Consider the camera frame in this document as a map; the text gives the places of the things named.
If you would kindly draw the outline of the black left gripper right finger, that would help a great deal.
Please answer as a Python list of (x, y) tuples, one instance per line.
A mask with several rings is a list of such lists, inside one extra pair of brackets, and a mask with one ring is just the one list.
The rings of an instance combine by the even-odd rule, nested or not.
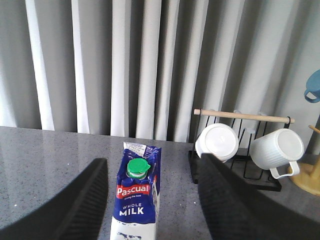
[(258, 192), (218, 158), (198, 162), (198, 195), (214, 240), (318, 240), (320, 224)]

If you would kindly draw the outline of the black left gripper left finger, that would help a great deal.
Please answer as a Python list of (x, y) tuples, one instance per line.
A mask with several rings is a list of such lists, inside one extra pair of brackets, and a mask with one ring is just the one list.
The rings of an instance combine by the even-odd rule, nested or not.
[(68, 186), (1, 229), (2, 240), (96, 240), (108, 198), (108, 164), (95, 158)]

